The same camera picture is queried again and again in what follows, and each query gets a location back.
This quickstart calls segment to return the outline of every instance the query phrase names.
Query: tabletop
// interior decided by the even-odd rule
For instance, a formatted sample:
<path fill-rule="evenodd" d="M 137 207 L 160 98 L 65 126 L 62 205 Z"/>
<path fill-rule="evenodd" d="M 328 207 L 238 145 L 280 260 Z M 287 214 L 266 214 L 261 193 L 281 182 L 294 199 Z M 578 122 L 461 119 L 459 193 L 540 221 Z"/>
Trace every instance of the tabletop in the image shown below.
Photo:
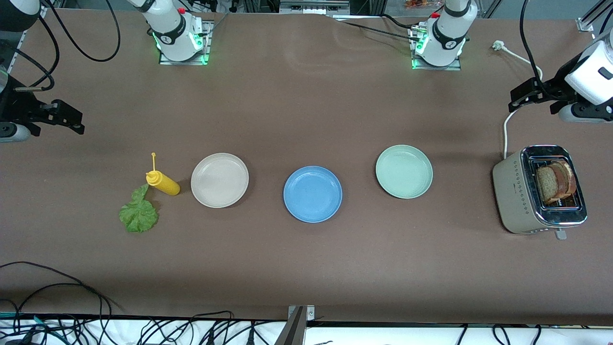
<path fill-rule="evenodd" d="M 90 55 L 108 56 L 107 11 L 62 10 Z M 509 91 L 528 64 L 518 24 L 476 20 L 459 72 L 412 70 L 408 43 L 322 15 L 230 14 L 215 30 L 208 66 L 160 66 L 145 19 L 119 12 L 121 50 L 112 61 L 81 56 L 47 16 L 61 49 L 59 98 L 83 112 L 83 136 L 42 125 L 39 138 L 0 146 L 0 262 L 29 260 L 77 276 L 115 300 L 118 314 L 190 316 L 230 309 L 283 319 L 314 304 L 323 320 L 611 324 L 613 232 L 607 198 L 607 125 L 564 123 L 548 104 L 509 123 L 509 151 L 558 144 L 572 156 L 588 220 L 569 230 L 514 235 L 502 226 L 491 172 L 501 160 Z M 382 19 L 359 23 L 403 33 Z M 572 21 L 528 21 L 545 78 L 591 35 Z M 22 49 L 44 66 L 53 46 L 40 23 Z M 40 72 L 18 59 L 12 75 Z M 387 147 L 421 149 L 433 166 L 427 193 L 401 200 L 377 183 Z M 120 207 L 157 167 L 179 181 L 146 233 L 127 233 Z M 217 152 L 240 157 L 249 187 L 235 205 L 207 208 L 191 173 Z M 343 203 L 331 219 L 302 223 L 283 204 L 296 169 L 319 165 L 339 178 Z M 0 272 L 3 296 L 23 298 L 59 277 L 34 268 Z M 97 300 L 49 290 L 24 312 L 97 313 Z"/>

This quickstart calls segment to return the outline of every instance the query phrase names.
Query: toaster power cord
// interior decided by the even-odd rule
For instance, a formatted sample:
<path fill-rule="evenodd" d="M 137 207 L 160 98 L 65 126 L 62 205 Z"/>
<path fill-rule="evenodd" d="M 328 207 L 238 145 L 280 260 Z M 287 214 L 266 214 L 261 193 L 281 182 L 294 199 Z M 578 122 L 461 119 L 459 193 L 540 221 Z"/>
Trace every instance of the toaster power cord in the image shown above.
<path fill-rule="evenodd" d="M 506 52 L 509 55 L 514 56 L 514 57 L 522 60 L 523 62 L 530 64 L 530 61 L 526 60 L 525 58 L 523 58 L 523 57 L 521 57 L 521 56 L 519 56 L 517 54 L 515 54 L 514 52 L 510 51 L 507 47 L 505 47 L 503 41 L 495 41 L 492 44 L 492 49 L 494 49 L 494 51 L 496 51 L 496 52 L 502 50 L 503 52 Z M 539 66 L 537 66 L 536 69 L 538 71 L 539 78 L 542 80 L 543 79 L 543 70 Z M 509 116 L 506 117 L 506 120 L 504 120 L 504 124 L 502 126 L 503 133 L 504 133 L 504 150 L 502 152 L 503 159 L 506 159 L 506 157 L 507 157 L 506 156 L 506 152 L 507 152 L 508 147 L 509 147 L 509 133 L 508 133 L 506 127 L 507 127 L 507 124 L 509 123 L 509 120 L 511 119 L 511 117 L 513 117 L 513 115 L 515 115 L 515 113 L 518 110 L 519 110 L 519 108 L 517 108 L 514 112 L 511 112 L 509 114 Z"/>

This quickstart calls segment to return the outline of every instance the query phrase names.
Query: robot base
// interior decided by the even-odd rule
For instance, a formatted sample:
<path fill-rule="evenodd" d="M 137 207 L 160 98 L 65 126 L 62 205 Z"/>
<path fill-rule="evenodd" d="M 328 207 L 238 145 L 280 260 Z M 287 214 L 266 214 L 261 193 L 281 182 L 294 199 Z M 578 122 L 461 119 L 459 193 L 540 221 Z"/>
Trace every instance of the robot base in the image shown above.
<path fill-rule="evenodd" d="M 202 66 L 208 64 L 208 56 L 211 53 L 211 42 L 213 40 L 213 27 L 215 21 L 213 20 L 198 20 L 196 23 L 196 34 L 208 33 L 203 37 L 195 39 L 197 44 L 202 44 L 203 48 L 197 52 L 190 59 L 185 61 L 173 61 L 168 59 L 162 52 L 159 54 L 159 64 L 172 64 L 172 65 L 184 65 L 184 66 Z"/>
<path fill-rule="evenodd" d="M 413 26 L 412 29 L 407 29 L 409 37 L 417 37 L 420 40 L 422 40 L 424 38 L 424 32 L 423 30 L 419 29 L 421 25 L 425 25 L 425 22 L 419 23 L 419 26 Z M 455 58 L 454 62 L 452 62 L 451 64 L 447 66 L 443 66 L 443 67 L 434 66 L 434 65 L 431 65 L 425 62 L 424 58 L 419 56 L 415 52 L 417 49 L 417 46 L 421 42 L 422 41 L 411 41 L 411 64 L 413 66 L 413 69 L 433 69 L 436 71 L 459 71 L 460 70 L 460 58 L 457 58 L 457 57 Z"/>

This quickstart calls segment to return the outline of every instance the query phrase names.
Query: bread slice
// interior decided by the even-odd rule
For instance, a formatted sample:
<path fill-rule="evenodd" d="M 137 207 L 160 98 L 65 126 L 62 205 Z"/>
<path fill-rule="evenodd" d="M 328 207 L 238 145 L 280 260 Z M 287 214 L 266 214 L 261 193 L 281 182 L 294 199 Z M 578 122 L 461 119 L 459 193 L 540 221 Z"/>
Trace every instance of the bread slice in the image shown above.
<path fill-rule="evenodd" d="M 571 166 L 564 160 L 553 161 L 550 166 L 556 166 L 564 172 L 566 179 L 566 192 L 562 196 L 562 199 L 567 198 L 577 191 L 577 179 L 573 174 Z"/>
<path fill-rule="evenodd" d="M 558 201 L 568 190 L 565 174 L 558 167 L 538 168 L 536 178 L 541 198 L 546 204 Z"/>

